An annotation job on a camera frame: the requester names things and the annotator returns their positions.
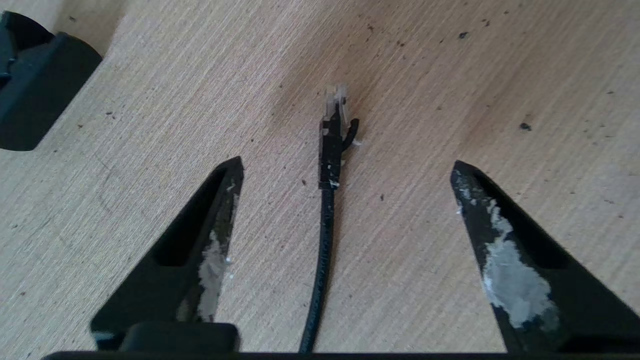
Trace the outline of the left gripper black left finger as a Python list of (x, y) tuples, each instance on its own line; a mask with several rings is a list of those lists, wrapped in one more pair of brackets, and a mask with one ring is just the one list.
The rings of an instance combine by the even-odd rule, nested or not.
[(98, 350), (117, 350), (143, 322), (214, 319), (243, 178), (238, 156), (211, 171), (90, 321)]

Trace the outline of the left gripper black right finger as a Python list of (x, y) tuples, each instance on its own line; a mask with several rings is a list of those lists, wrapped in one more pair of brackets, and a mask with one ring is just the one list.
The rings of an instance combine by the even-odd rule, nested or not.
[(508, 353), (638, 353), (638, 314), (487, 174), (456, 161), (450, 184)]

